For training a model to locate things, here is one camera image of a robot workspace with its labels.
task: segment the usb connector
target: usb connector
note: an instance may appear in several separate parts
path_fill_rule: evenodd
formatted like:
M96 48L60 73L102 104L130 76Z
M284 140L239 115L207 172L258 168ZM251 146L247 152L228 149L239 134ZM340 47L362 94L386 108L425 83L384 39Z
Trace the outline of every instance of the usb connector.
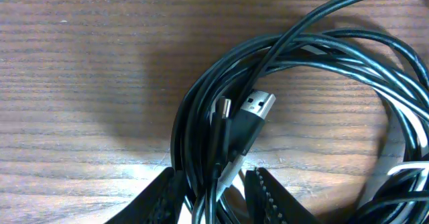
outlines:
M218 201L226 188L229 188L238 175L245 157L256 137L265 125L265 117L273 106L275 96L263 91L253 91L242 104L233 119L228 161L218 181L216 200Z

